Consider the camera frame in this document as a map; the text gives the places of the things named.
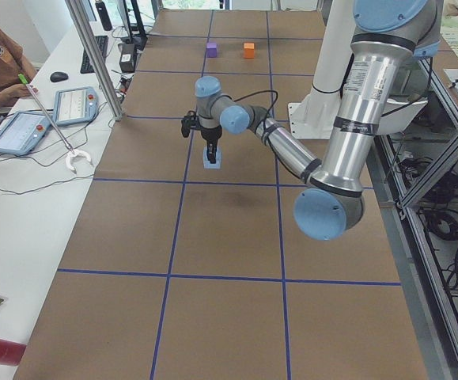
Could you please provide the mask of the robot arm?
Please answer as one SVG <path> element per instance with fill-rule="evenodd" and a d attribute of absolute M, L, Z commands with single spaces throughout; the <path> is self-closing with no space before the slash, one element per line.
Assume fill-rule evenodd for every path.
<path fill-rule="evenodd" d="M 331 240 L 364 213 L 360 175 L 373 140 L 405 128 L 386 107 L 400 67 L 437 53 L 440 1 L 323 1 L 326 25 L 310 93 L 290 105 L 290 126 L 267 109 L 244 105 L 212 76 L 195 83 L 197 113 L 182 123 L 198 129 L 206 157 L 217 161 L 223 131 L 253 132 L 305 185 L 293 215 L 300 230 Z"/>

